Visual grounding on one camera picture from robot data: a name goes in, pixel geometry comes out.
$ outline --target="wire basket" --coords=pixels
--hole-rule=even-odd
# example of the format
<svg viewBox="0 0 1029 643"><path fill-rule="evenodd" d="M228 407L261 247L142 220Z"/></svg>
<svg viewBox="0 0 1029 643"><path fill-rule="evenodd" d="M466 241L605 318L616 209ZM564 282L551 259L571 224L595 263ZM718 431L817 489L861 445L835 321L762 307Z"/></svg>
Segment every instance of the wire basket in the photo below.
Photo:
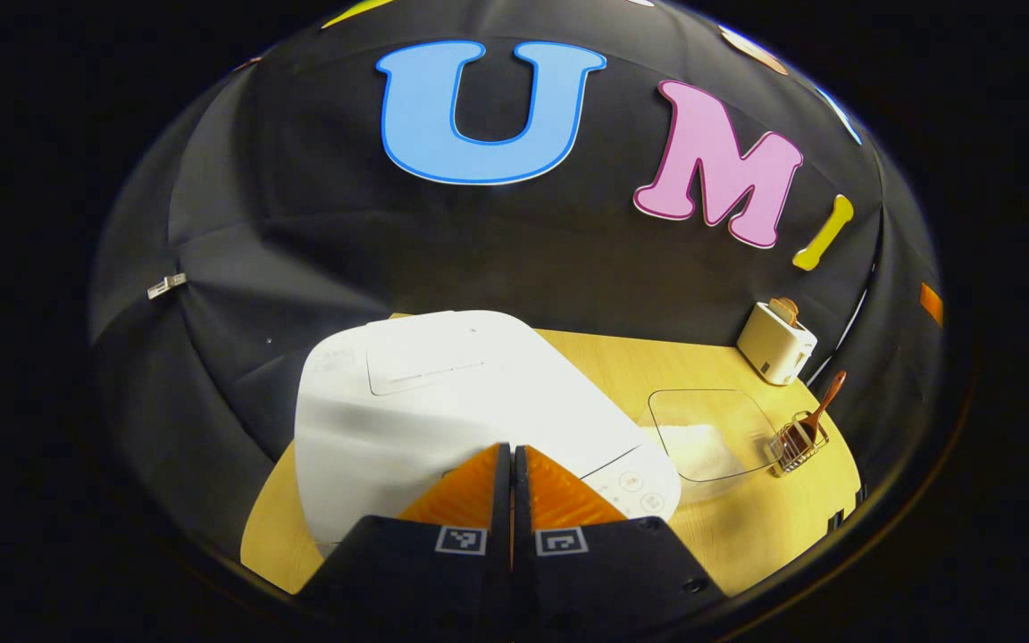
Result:
<svg viewBox="0 0 1029 643"><path fill-rule="evenodd" d="M791 423L784 424L784 427L777 431L768 443L765 443L765 453L769 459L773 460L773 473L783 476L784 473L795 470L801 464L805 464L810 457L816 455L820 449L828 444L828 434L824 432L821 424L816 425L816 430L820 436L813 440L809 432L801 426L801 420L812 416L812 412L801 410L792 416Z"/></svg>

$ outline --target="wooden table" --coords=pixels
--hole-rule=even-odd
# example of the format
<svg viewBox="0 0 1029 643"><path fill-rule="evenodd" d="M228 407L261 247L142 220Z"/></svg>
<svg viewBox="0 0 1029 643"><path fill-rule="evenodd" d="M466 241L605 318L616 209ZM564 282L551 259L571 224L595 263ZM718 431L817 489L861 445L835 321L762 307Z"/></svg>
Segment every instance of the wooden table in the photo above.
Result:
<svg viewBox="0 0 1029 643"><path fill-rule="evenodd" d="M804 383L771 386L735 348L539 330L577 369L641 427L653 432L648 400L664 389L735 389L755 400L773 427L816 407ZM720 496L686 504L669 524L726 595L781 569L828 532L829 517L855 509L860 473L831 418L821 425L829 443L781 478L748 473ZM241 563L295 594L319 569L320 557L304 522L289 444L245 526Z"/></svg>

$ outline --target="white clip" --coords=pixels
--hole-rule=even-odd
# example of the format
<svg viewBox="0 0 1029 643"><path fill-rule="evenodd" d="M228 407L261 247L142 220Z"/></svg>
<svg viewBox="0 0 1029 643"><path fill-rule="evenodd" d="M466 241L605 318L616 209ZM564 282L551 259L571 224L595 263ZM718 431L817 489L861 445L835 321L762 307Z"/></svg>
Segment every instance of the white clip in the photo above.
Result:
<svg viewBox="0 0 1029 643"><path fill-rule="evenodd" d="M159 284L156 284L153 288L147 289L145 293L150 296L150 298L153 298L169 292L169 290L175 289L177 286L184 284L184 282L185 274L178 273L173 277L166 277Z"/></svg>

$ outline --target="black tent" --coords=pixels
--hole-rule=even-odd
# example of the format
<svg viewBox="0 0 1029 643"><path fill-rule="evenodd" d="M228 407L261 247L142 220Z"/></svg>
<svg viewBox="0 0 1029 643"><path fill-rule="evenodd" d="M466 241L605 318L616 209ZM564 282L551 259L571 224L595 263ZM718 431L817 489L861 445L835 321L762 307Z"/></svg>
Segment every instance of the black tent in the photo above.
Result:
<svg viewBox="0 0 1029 643"><path fill-rule="evenodd" d="M107 439L179 528L236 559L293 434L307 354L396 311L490 309L538 328L732 346L752 301L787 294L820 337L802 379L820 389L852 374L837 423L865 484L885 484L925 439L945 335L920 293L947 298L931 238L897 168L826 90L664 3L395 0L327 21L192 102L132 173L99 245L90 322ZM446 40L486 48L455 106L458 131L482 141L526 126L522 42L606 59L564 162L498 186L393 163L377 62ZM803 151L772 248L633 204L665 153L666 80L719 99L742 153L767 132ZM837 194L853 220L805 272L793 257ZM185 285L146 297L173 274Z"/></svg>

